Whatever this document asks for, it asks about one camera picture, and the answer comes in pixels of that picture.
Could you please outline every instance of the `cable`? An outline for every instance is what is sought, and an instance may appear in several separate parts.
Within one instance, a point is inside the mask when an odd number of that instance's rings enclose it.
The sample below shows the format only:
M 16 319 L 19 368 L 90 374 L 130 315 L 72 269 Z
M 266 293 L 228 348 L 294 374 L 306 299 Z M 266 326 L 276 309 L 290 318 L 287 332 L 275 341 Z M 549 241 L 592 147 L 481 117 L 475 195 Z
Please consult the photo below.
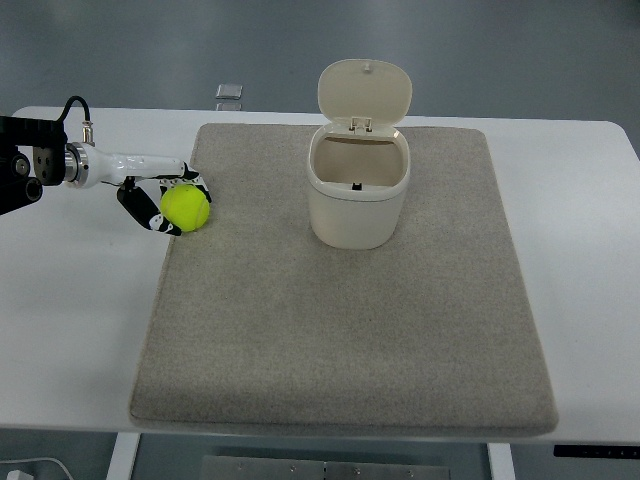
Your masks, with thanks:
M 69 98 L 69 100 L 67 100 L 67 103 L 64 106 L 64 110 L 62 110 L 62 114 L 60 114 L 60 118 L 58 118 L 58 121 L 61 122 L 63 121 L 65 118 L 67 118 L 67 115 L 69 114 L 69 110 L 71 109 L 71 105 L 73 104 L 73 102 L 78 101 L 82 104 L 82 108 L 84 109 L 84 119 L 87 122 L 91 121 L 91 117 L 89 115 L 89 105 L 87 104 L 87 102 L 85 101 L 84 98 L 79 97 L 78 95 L 74 95 L 73 97 Z
M 67 476 L 69 480 L 73 480 L 73 477 L 69 473 L 69 470 L 67 470 L 67 467 L 65 467 L 64 464 L 57 458 L 36 457 L 36 458 L 23 458 L 20 460 L 0 460 L 0 464 L 5 464 L 5 465 L 12 464 L 12 463 L 31 463 L 31 462 L 53 462 L 62 469 L 62 471 L 64 472 L 64 474 Z

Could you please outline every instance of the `white cord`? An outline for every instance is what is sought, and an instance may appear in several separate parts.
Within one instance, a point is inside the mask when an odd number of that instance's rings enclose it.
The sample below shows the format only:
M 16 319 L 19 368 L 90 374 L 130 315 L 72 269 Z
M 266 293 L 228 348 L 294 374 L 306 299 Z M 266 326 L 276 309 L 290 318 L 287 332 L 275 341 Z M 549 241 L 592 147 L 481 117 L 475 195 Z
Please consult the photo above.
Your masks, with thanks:
M 73 477 L 69 473 L 69 470 L 67 470 L 67 467 L 65 467 L 64 464 L 57 458 L 38 457 L 38 458 L 23 458 L 21 460 L 0 460 L 0 464 L 31 463 L 31 462 L 53 462 L 57 464 L 64 471 L 64 474 L 67 476 L 69 480 L 73 480 Z

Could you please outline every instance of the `yellow tennis ball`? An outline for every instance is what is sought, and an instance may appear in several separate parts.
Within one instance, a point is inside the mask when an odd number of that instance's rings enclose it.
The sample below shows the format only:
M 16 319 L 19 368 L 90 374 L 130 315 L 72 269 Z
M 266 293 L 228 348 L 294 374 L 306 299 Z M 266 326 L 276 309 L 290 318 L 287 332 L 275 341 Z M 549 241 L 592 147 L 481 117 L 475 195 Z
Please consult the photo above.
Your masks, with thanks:
M 209 202 L 197 187 L 177 185 L 160 199 L 160 212 L 183 232 L 191 232 L 207 221 Z

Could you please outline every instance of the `table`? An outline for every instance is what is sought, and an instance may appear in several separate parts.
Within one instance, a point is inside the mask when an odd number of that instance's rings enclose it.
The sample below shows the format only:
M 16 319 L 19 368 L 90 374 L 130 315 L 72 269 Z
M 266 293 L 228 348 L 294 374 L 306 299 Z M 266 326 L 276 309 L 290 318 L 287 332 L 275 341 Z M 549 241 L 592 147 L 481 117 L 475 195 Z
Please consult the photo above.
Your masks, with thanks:
M 55 119 L 60 111 L 28 107 L 16 116 Z M 183 160 L 205 123 L 326 121 L 291 113 L 91 114 L 97 148 Z M 81 140 L 81 120 L 73 109 L 65 121 L 70 141 Z M 624 131 L 579 121 L 407 117 L 400 124 L 425 125 L 487 137 L 559 411 L 557 429 L 535 441 L 640 443 L 640 163 Z M 140 228 L 115 193 L 103 184 L 45 187 L 38 203 L 0 217 L 2 427 L 140 431 L 128 401 L 169 239 Z

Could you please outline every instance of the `open lid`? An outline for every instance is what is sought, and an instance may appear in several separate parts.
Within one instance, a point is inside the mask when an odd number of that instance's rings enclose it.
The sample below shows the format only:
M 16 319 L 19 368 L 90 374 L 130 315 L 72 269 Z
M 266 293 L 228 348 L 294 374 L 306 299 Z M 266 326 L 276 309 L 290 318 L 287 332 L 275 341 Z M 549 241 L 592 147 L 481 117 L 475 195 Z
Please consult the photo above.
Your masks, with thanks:
M 411 104 L 411 79 L 400 67 L 379 60 L 341 60 L 318 81 L 318 105 L 335 123 L 353 118 L 373 125 L 395 125 Z

